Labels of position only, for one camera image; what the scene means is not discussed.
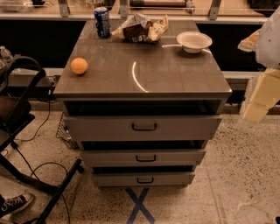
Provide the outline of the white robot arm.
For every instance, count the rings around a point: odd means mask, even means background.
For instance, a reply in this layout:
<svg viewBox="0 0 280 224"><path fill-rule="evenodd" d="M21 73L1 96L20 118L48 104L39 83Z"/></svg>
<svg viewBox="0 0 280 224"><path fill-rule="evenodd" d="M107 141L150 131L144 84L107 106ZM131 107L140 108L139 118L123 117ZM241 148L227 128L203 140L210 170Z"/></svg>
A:
<svg viewBox="0 0 280 224"><path fill-rule="evenodd" d="M249 127L259 123L280 101L280 6L237 48L255 52L256 62L266 67L247 87L246 100L241 106L240 123Z"/></svg>

